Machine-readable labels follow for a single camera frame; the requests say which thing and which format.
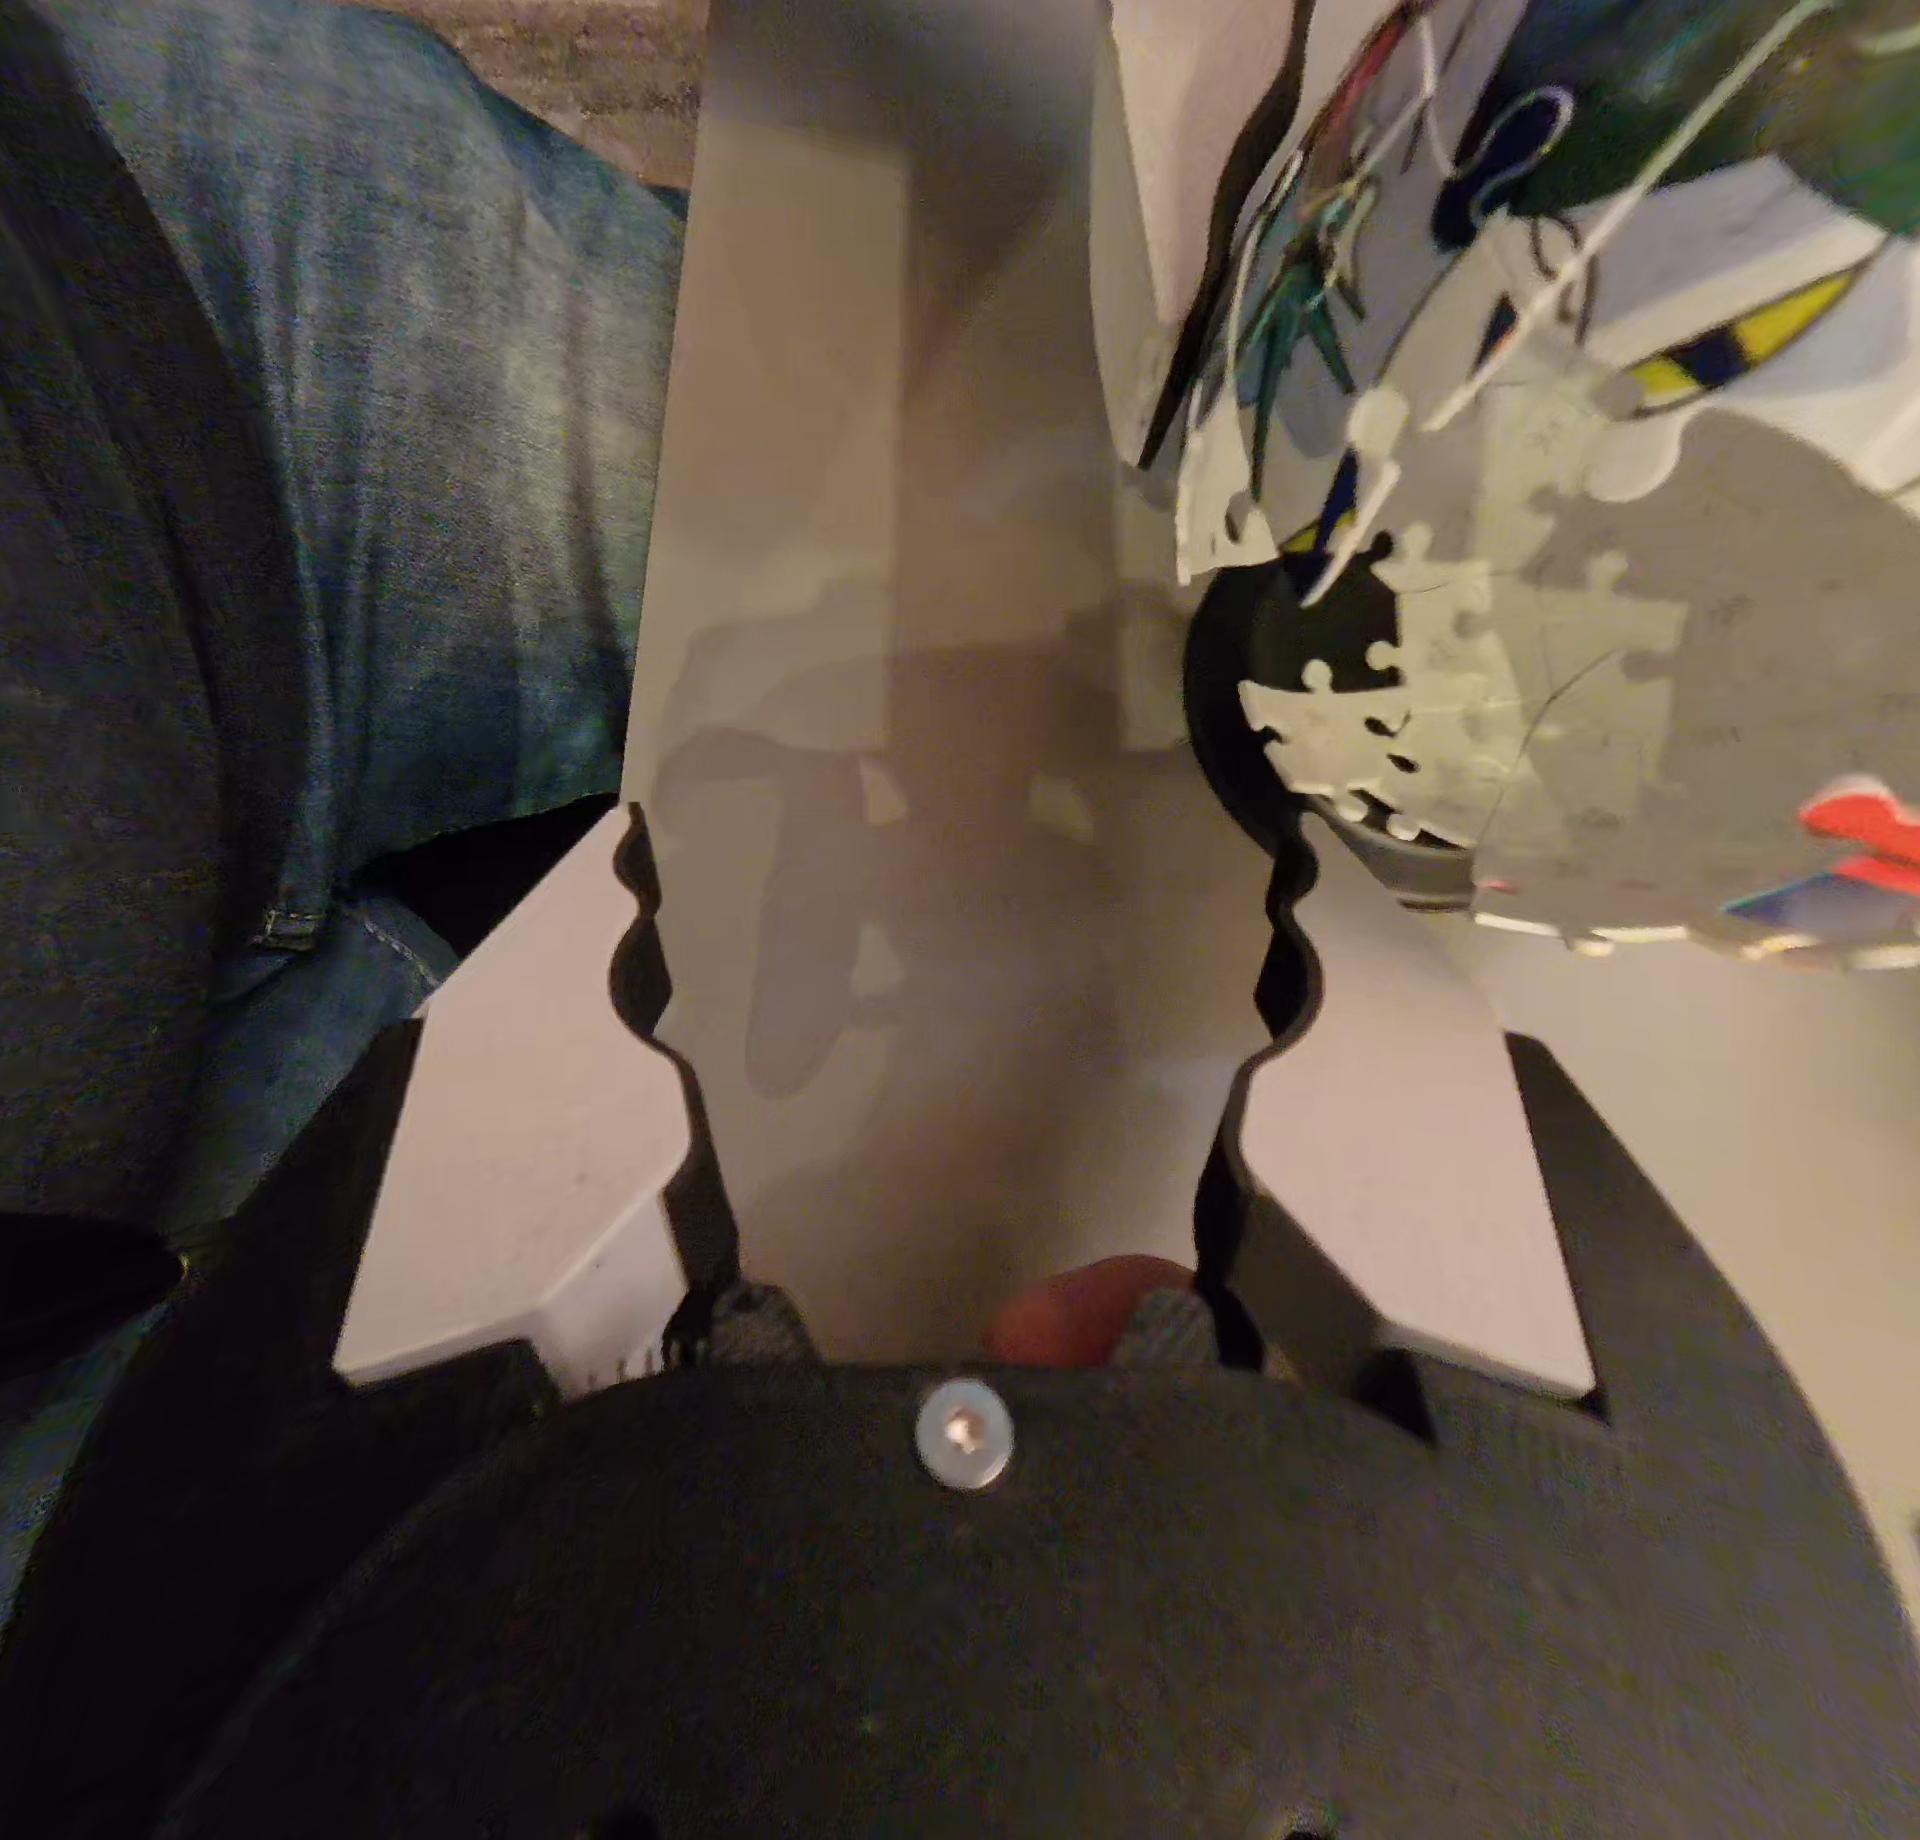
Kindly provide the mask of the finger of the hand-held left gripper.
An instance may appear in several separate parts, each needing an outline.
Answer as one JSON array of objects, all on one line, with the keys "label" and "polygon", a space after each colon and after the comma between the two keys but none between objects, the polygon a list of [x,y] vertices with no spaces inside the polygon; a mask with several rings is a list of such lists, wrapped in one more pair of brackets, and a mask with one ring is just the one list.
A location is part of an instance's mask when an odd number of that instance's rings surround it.
[{"label": "finger of the hand-held left gripper", "polygon": [[1219,196],[1249,124],[1293,122],[1316,0],[1098,0],[1093,343],[1116,457],[1121,581],[1172,581],[1174,431],[1149,453],[1188,319],[1204,309]]}]

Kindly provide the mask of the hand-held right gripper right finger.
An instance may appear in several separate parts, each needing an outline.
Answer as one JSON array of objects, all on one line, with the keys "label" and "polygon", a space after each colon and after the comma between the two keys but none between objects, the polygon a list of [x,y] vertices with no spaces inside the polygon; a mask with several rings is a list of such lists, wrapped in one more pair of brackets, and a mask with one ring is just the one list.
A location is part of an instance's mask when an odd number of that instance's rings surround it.
[{"label": "hand-held right gripper right finger", "polygon": [[1337,835],[1293,835],[1196,1196],[1203,1290],[1264,1353],[1354,1387],[1380,1351],[1584,1399],[1594,1362],[1501,1019]]}]

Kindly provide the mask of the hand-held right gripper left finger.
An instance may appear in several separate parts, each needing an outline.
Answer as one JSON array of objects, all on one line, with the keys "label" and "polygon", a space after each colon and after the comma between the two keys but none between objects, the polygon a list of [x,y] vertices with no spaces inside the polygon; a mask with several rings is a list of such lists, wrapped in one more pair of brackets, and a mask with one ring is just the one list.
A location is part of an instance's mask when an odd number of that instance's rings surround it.
[{"label": "hand-held right gripper left finger", "polygon": [[353,1387],[524,1342],[584,1397],[705,1344],[742,1253],[671,996],[652,835],[618,803],[421,1014],[334,1351]]}]

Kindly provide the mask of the colourful puzzle ball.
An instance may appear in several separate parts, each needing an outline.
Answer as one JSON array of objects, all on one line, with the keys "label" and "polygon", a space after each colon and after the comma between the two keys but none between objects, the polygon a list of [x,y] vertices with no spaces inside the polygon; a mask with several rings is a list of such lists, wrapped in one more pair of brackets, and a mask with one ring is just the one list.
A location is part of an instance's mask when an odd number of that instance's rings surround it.
[{"label": "colourful puzzle ball", "polygon": [[1478,926],[1916,966],[1919,0],[1316,0],[1174,358],[1174,566],[1396,593],[1245,680]]}]

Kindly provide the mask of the black ball stand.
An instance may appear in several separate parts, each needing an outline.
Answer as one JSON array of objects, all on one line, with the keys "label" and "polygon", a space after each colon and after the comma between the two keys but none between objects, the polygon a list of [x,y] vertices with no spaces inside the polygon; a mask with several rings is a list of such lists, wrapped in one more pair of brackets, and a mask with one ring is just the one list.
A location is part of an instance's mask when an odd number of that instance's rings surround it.
[{"label": "black ball stand", "polygon": [[1372,645],[1396,645],[1396,593],[1380,585],[1372,561],[1386,555],[1386,538],[1361,553],[1328,595],[1298,608],[1296,583],[1308,555],[1213,575],[1188,626],[1183,705],[1188,740],[1213,796],[1264,853],[1278,853],[1280,830],[1301,807],[1323,814],[1352,846],[1383,886],[1419,913],[1464,914],[1473,903],[1473,856],[1467,849],[1419,834],[1403,842],[1389,834],[1389,810],[1361,802],[1346,819],[1326,796],[1296,796],[1264,755],[1238,699],[1245,680],[1275,689],[1301,686],[1305,666],[1324,660],[1335,689],[1389,694],[1398,675],[1368,661]]}]

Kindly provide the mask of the person's left leg in jeans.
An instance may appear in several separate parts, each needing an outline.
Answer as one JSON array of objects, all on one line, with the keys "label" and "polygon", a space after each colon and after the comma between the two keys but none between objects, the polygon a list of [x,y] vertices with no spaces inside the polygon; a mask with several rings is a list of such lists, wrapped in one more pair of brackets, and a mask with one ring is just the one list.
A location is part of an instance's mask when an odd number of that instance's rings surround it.
[{"label": "person's left leg in jeans", "polygon": [[23,0],[270,457],[307,761],[259,940],[381,860],[612,795],[686,204],[339,0]]}]

